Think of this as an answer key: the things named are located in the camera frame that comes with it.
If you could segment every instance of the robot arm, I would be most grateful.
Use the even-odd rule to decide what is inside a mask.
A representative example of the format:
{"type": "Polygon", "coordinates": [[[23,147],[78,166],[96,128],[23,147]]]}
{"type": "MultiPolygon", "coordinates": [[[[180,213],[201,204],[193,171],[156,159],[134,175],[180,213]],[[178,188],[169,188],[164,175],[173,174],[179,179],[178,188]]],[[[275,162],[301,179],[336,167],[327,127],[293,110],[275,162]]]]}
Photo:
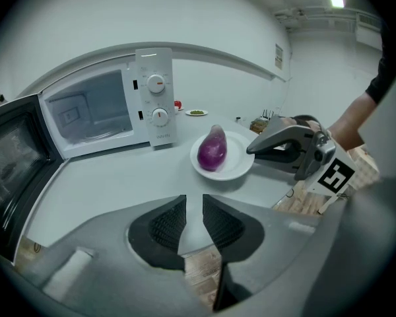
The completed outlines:
{"type": "Polygon", "coordinates": [[[247,153],[270,161],[273,168],[295,174],[296,181],[305,180],[309,192],[337,194],[348,184],[355,164],[314,117],[301,115],[294,119],[297,124],[288,125],[280,117],[273,117],[247,153]],[[308,120],[318,122],[320,130],[314,132],[308,120]]]}

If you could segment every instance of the hand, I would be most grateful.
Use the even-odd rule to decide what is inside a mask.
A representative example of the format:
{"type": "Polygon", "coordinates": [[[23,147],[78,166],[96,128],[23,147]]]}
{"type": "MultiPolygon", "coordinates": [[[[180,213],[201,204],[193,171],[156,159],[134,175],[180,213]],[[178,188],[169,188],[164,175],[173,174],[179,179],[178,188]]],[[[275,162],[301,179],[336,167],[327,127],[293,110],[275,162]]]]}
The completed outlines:
{"type": "MultiPolygon", "coordinates": [[[[296,124],[296,120],[292,119],[292,118],[281,118],[283,123],[286,125],[295,125],[296,124]]],[[[308,125],[310,126],[310,128],[313,130],[314,133],[316,133],[317,131],[319,131],[321,128],[319,127],[319,124],[315,121],[306,121],[306,123],[308,123],[308,125]]]]}

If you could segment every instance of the microwave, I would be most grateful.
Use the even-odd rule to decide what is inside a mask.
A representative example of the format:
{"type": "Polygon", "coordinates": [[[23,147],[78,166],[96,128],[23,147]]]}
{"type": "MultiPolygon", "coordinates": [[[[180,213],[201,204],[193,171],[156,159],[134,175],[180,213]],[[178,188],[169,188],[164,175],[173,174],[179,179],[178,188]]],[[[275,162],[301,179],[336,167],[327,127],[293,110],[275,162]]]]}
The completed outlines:
{"type": "Polygon", "coordinates": [[[13,262],[33,206],[65,160],[176,139],[170,48],[89,65],[0,106],[0,254],[13,262]]]}
{"type": "Polygon", "coordinates": [[[137,50],[81,69],[39,95],[64,159],[150,142],[176,141],[172,51],[137,50]]]}

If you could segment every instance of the person's arm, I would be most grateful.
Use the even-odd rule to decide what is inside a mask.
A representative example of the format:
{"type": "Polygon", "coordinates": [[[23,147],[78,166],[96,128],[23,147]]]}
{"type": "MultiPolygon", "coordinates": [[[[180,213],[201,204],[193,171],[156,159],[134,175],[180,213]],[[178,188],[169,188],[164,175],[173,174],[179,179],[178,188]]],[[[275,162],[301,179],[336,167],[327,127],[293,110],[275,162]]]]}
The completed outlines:
{"type": "Polygon", "coordinates": [[[329,128],[335,141],[346,151],[363,145],[358,128],[376,109],[377,104],[366,92],[356,98],[343,115],[329,128]]]}

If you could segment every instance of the ceiling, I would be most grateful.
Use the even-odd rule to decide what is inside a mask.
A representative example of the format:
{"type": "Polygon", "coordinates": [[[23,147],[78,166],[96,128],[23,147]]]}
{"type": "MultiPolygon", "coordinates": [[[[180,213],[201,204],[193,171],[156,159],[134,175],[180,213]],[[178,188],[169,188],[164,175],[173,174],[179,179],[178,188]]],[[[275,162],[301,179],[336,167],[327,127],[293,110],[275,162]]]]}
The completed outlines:
{"type": "Polygon", "coordinates": [[[332,8],[330,0],[254,1],[267,8],[289,32],[302,29],[335,29],[354,32],[357,13],[364,13],[375,18],[377,15],[367,0],[345,0],[343,9],[332,8]]]}

